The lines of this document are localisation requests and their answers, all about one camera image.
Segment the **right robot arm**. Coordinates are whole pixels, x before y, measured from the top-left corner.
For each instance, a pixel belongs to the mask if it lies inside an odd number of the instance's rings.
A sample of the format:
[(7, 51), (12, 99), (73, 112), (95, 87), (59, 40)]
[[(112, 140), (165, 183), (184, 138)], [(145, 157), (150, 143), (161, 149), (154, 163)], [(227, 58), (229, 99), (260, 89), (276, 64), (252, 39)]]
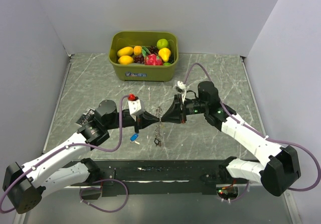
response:
[(218, 89), (211, 81), (198, 84), (193, 99), (186, 97), (188, 90), (181, 81), (175, 82), (178, 92), (161, 122), (184, 124), (188, 115), (203, 114), (217, 130), (232, 137), (256, 158), (255, 162), (229, 157), (220, 165), (219, 177), (225, 183), (235, 178), (257, 182), (274, 196), (281, 196), (300, 176), (297, 151), (270, 142), (256, 133), (232, 108), (222, 103)]

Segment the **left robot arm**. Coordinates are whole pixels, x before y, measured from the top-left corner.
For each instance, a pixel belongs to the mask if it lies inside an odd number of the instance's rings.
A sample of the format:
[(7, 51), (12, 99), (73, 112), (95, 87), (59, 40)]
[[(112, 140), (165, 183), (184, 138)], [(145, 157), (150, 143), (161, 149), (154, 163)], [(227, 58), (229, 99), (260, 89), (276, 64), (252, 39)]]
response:
[(159, 122), (158, 117), (145, 111), (139, 99), (129, 100), (127, 109), (112, 100), (104, 100), (87, 114), (86, 118), (80, 118), (77, 132), (59, 146), (23, 165), (14, 162), (7, 167), (1, 201), (8, 198), (13, 209), (22, 214), (66, 186), (77, 183), (93, 185), (99, 180), (100, 173), (93, 160), (86, 158), (71, 167), (66, 165), (93, 149), (102, 150), (100, 145), (109, 138), (109, 130), (134, 127), (137, 133)]

